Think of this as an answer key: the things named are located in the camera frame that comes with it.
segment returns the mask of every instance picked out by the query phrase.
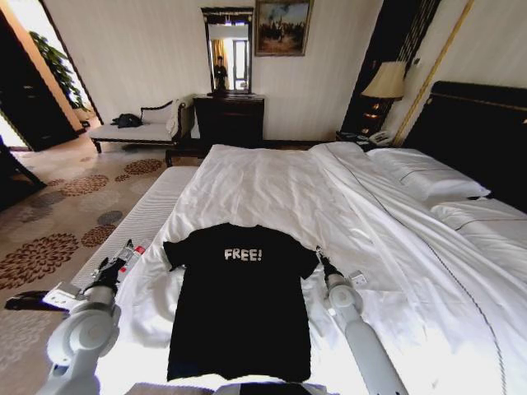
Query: floral rug pattern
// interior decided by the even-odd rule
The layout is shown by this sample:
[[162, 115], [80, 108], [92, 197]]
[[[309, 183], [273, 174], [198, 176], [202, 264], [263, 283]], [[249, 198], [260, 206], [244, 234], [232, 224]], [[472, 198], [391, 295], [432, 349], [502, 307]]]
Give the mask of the floral rug pattern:
[[[101, 145], [97, 154], [83, 134], [46, 151], [14, 153], [47, 187], [0, 211], [2, 306], [18, 293], [70, 281], [166, 168], [164, 147]], [[2, 393], [38, 391], [50, 367], [46, 343], [61, 319], [61, 313], [0, 310]]]

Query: painting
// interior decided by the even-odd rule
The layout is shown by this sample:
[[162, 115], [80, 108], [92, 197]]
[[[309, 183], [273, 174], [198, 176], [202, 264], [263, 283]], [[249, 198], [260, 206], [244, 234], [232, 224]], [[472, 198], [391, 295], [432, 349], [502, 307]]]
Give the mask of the painting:
[[256, 56], [304, 56], [314, 0], [257, 0]]

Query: potted plant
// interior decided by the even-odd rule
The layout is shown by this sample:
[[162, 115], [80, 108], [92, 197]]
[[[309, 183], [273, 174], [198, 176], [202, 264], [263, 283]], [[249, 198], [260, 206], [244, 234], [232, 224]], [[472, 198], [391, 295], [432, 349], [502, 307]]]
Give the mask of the potted plant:
[[91, 111], [82, 103], [81, 92], [73, 85], [73, 79], [71, 77], [72, 71], [63, 63], [63, 60], [68, 58], [64, 53], [49, 45], [48, 39], [42, 35], [30, 31], [30, 36], [48, 65], [49, 70], [54, 75], [60, 89], [64, 92], [69, 104], [75, 111], [75, 114], [81, 121], [86, 121], [90, 118]]

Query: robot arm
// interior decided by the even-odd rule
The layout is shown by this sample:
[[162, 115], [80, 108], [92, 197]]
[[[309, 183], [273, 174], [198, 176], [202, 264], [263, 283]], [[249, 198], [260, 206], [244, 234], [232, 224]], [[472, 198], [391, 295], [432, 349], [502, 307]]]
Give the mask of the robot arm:
[[95, 280], [83, 292], [60, 283], [44, 297], [44, 302], [69, 310], [69, 316], [48, 340], [47, 352], [53, 366], [38, 395], [99, 393], [97, 361], [119, 335], [120, 309], [114, 302], [118, 280], [124, 278], [119, 275], [131, 267], [134, 258], [138, 257], [129, 240], [113, 259], [102, 262]]
[[361, 296], [317, 248], [324, 265], [329, 303], [341, 318], [343, 332], [371, 395], [408, 395], [374, 329], [362, 320]]

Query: black bag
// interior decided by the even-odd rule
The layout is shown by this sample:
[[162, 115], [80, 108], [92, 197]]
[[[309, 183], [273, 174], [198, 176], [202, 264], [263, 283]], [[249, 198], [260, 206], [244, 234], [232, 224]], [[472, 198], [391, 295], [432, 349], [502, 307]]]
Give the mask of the black bag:
[[136, 128], [142, 125], [141, 119], [133, 114], [121, 114], [118, 118], [112, 119], [112, 125], [117, 125], [117, 128]]

